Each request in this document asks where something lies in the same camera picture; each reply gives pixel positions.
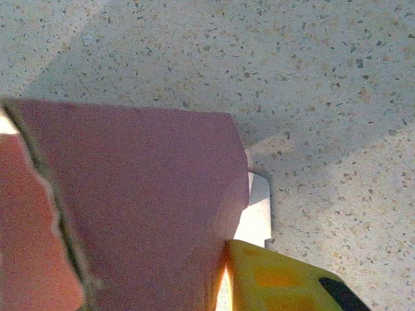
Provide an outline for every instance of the yellow object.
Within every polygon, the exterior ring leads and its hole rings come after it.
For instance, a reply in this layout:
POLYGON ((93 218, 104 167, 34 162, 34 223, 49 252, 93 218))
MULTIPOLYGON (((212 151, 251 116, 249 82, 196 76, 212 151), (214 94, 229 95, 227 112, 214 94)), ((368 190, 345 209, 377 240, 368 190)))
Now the yellow object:
POLYGON ((335 274, 279 253, 228 241, 234 311, 342 311, 320 284, 335 274))

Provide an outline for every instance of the speckled floor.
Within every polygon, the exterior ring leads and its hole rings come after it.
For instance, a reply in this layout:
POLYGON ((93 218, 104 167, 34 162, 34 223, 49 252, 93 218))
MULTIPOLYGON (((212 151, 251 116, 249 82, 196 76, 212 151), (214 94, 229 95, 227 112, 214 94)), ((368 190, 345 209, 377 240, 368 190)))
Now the speckled floor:
POLYGON ((415 310, 414 13, 413 0, 3 0, 0 95, 230 112, 272 184, 274 248, 373 310, 415 310))

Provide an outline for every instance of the torn cardboard edge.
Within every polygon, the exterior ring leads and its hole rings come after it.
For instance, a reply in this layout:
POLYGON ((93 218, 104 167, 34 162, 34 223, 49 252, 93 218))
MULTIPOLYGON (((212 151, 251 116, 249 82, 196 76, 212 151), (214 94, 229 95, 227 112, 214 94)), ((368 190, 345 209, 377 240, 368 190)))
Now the torn cardboard edge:
POLYGON ((51 170, 43 156, 38 143, 33 138, 13 99, 1 99, 0 107, 5 111, 6 116, 12 124, 18 129, 23 140, 24 147, 29 155, 29 162, 36 174, 40 175, 50 186, 51 203, 54 205, 56 219, 58 223, 58 232, 66 250, 66 257, 69 265, 77 276, 84 294, 84 305, 77 311, 92 311, 93 294, 102 285, 99 280, 94 279, 88 274, 88 259, 86 258, 81 243, 69 231, 64 204, 60 199, 59 190, 56 182, 53 180, 51 170))

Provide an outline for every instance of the terrazzo floor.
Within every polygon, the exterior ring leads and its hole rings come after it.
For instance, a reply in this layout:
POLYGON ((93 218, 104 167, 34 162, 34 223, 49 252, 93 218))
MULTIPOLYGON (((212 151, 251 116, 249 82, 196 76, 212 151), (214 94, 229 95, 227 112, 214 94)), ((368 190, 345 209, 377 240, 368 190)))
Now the terrazzo floor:
POLYGON ((415 310, 413 0, 0 1, 0 96, 227 111, 274 249, 415 310))

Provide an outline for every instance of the floor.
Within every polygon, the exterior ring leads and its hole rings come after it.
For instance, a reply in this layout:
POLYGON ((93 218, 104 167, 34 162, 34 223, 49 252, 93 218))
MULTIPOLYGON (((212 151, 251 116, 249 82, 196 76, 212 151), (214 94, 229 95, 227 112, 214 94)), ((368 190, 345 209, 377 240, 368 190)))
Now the floor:
POLYGON ((413 0, 0 2, 0 96, 233 115, 274 249, 415 309, 413 0))

